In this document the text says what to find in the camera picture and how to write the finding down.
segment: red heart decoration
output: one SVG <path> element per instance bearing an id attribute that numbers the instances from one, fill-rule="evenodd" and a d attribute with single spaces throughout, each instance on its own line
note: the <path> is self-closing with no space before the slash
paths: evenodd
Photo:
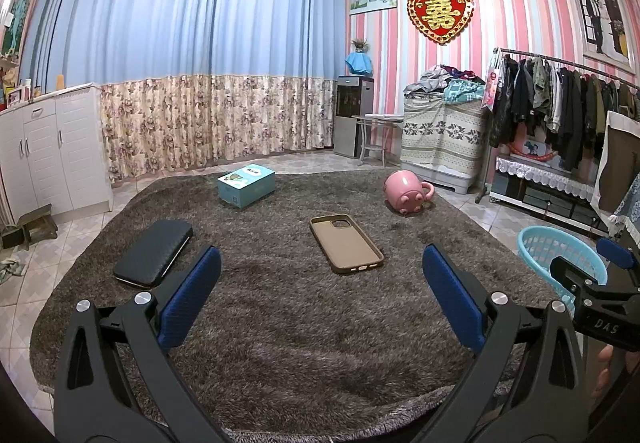
<path id="1" fill-rule="evenodd" d="M 409 19 L 420 33 L 446 44 L 462 33 L 474 13 L 474 0 L 408 0 Z"/>

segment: mug handle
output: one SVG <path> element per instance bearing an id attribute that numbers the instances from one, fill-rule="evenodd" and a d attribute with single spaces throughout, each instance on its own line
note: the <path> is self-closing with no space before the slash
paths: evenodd
<path id="1" fill-rule="evenodd" d="M 422 188 L 429 189 L 429 192 L 427 195 L 425 195 L 424 199 L 426 201 L 430 200 L 433 197 L 433 195 L 436 193 L 435 187 L 431 183 L 428 183 L 427 181 L 421 182 L 420 185 L 422 185 Z"/>

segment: plastic basket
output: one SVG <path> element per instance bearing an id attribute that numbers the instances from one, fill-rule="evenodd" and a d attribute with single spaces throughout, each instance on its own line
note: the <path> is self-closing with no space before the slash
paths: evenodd
<path id="1" fill-rule="evenodd" d="M 580 239 L 562 230 L 538 226 L 525 228 L 518 234 L 518 252 L 520 257 L 558 293 L 572 315 L 575 310 L 575 297 L 551 277 L 549 271 L 554 258 L 562 256 L 591 275 L 598 284 L 607 283 L 607 268 L 598 254 Z"/>

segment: blue box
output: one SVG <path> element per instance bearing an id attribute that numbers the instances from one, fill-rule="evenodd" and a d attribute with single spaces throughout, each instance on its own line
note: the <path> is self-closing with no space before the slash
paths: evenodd
<path id="1" fill-rule="evenodd" d="M 260 165 L 247 165 L 218 178 L 220 199 L 244 208 L 276 189 L 276 172 Z"/>

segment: pig-shaped mug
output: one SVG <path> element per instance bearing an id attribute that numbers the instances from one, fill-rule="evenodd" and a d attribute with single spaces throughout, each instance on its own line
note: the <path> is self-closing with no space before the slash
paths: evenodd
<path id="1" fill-rule="evenodd" d="M 386 199 L 401 214 L 420 212 L 422 204 L 430 201 L 435 193 L 431 183 L 420 182 L 410 170 L 399 170 L 391 174 L 383 187 Z"/>

